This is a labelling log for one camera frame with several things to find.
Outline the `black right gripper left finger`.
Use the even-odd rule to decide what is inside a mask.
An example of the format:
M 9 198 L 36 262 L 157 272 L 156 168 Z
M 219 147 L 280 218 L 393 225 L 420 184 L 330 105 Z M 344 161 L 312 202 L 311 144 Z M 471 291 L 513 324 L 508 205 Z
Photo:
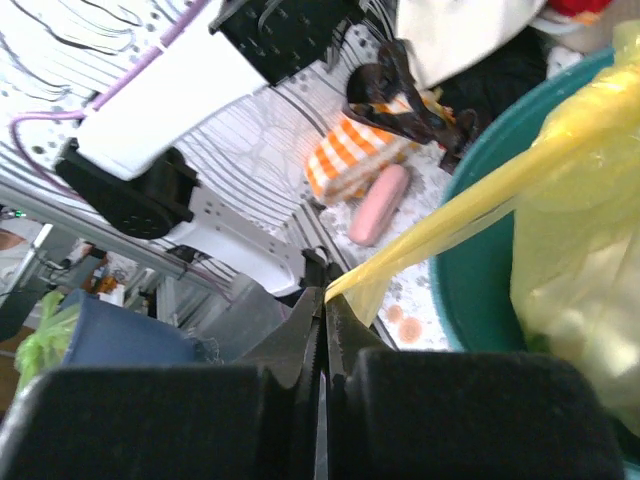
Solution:
M 5 479 L 310 479 L 322 293 L 239 359 L 198 359 L 177 328 L 81 297 L 59 366 L 1 428 Z

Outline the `yellow plastic trash bag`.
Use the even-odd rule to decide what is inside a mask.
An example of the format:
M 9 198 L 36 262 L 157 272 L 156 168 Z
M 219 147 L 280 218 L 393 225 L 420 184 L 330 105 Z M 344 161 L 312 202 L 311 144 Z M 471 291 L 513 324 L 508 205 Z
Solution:
M 512 215 L 509 298 L 525 343 L 575 366 L 639 429 L 639 24 L 524 152 L 334 281 L 362 322 L 393 276 Z

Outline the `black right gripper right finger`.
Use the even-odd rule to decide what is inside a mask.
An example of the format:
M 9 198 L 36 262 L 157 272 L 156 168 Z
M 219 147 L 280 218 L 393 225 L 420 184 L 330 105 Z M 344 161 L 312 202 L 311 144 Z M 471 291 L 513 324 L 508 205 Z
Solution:
M 621 479 L 616 438 L 570 364 L 531 353 L 395 351 L 326 306 L 333 479 Z

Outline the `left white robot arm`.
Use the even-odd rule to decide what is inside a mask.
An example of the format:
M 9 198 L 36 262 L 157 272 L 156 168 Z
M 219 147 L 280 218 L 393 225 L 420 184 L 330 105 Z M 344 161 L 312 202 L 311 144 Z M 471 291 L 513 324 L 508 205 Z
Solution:
M 83 112 L 57 175 L 120 233 L 165 238 L 219 260 L 278 299 L 326 281 L 326 260 L 231 209 L 176 141 L 267 82 L 221 31 L 240 7 L 196 1 L 146 57 Z

